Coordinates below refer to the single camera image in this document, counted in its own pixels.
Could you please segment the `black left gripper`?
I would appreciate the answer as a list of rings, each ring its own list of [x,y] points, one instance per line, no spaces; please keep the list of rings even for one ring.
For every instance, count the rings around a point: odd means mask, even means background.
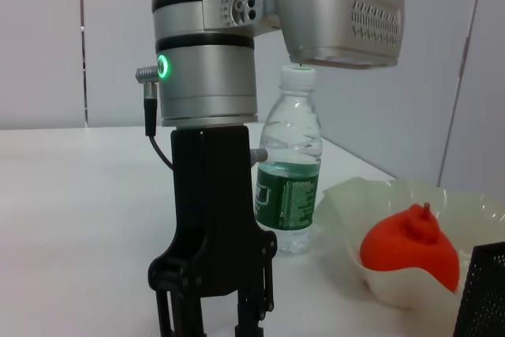
[[[274,308],[276,240],[253,211],[249,130],[177,129],[171,151],[176,231],[148,269],[160,335],[205,337],[199,298],[238,290],[235,335],[263,336],[259,322]]]

